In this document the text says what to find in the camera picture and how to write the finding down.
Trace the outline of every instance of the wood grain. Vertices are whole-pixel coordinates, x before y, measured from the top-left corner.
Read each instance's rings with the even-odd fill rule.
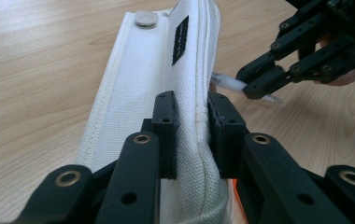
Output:
[[[124,13],[175,3],[0,0],[0,222],[19,214],[47,173],[74,160]],[[294,13],[282,0],[217,4],[215,70],[232,77],[268,50],[278,24]],[[323,175],[332,164],[355,166],[355,83],[291,84],[276,93],[282,107],[221,93],[252,132],[273,135],[305,168]]]

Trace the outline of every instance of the white fabric pouch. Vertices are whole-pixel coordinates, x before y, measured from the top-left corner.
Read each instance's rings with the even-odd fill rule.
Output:
[[[118,159],[122,144],[152,117],[156,95],[177,100],[177,179],[162,180],[162,223],[226,223],[228,185],[208,146],[207,90],[220,14],[213,0],[126,13],[88,120],[76,163],[93,172]]]

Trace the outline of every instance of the white pen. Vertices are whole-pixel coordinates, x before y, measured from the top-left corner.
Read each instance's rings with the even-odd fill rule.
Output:
[[[210,79],[212,83],[215,85],[218,85],[220,87],[223,87],[227,90],[230,91],[236,91],[239,93],[242,93],[242,89],[244,89],[247,84],[245,82],[242,82],[240,80],[237,80],[235,78],[229,77],[224,74],[219,74],[219,73],[212,73],[212,77]],[[278,105],[283,105],[282,99],[277,98],[276,96],[273,95],[265,95],[263,97],[264,100],[270,101],[272,103],[278,104]]]

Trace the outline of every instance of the fabric tag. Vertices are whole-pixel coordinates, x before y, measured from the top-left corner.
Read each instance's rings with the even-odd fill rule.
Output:
[[[189,30],[189,16],[177,27],[175,32],[174,57],[172,65],[174,65],[183,55],[186,49],[187,31]]]

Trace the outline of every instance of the woven fabric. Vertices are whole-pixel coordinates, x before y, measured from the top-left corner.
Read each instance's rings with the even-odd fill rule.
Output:
[[[162,223],[225,223],[229,193],[210,152],[206,97],[220,15],[213,0],[181,0],[152,29],[127,13],[81,143],[77,163],[93,171],[116,160],[122,143],[151,118],[155,96],[177,98],[177,180],[162,180]],[[173,61],[177,27],[189,16],[184,54]]]

